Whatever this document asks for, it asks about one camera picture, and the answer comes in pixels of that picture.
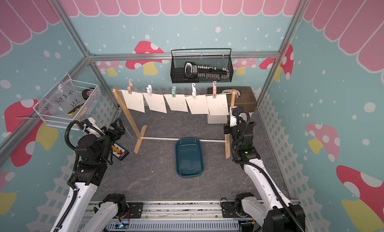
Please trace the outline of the green clothespin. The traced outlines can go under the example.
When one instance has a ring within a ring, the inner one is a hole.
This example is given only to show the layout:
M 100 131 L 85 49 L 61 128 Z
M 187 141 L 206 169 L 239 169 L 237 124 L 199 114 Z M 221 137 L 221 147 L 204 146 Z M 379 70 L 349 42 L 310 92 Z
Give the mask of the green clothespin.
M 173 98 L 176 98 L 176 95 L 177 95 L 177 94 L 176 94 L 176 87 L 173 86 L 173 87 L 172 87 L 172 97 L 173 97 Z

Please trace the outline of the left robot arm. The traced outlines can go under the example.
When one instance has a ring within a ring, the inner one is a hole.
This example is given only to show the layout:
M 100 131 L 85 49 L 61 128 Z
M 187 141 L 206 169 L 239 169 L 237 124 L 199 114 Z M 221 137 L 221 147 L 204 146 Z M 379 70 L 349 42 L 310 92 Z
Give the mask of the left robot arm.
M 77 232 L 93 195 L 109 165 L 113 164 L 117 140 L 125 134 L 120 118 L 99 128 L 91 119 L 73 120 L 65 130 L 66 145 L 75 152 L 67 185 L 68 197 L 52 227 L 53 232 Z

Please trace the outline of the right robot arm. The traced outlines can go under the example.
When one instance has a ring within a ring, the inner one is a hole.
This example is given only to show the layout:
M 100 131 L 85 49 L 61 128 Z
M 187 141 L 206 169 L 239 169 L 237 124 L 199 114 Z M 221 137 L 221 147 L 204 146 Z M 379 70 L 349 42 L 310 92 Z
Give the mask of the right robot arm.
M 224 125 L 226 135 L 232 137 L 230 152 L 235 164 L 240 165 L 254 183 L 261 199 L 251 193 L 236 196 L 236 213 L 253 219 L 253 232 L 304 232 L 305 213 L 293 204 L 269 175 L 261 156 L 253 145 L 255 123 L 245 110 L 233 106 Z

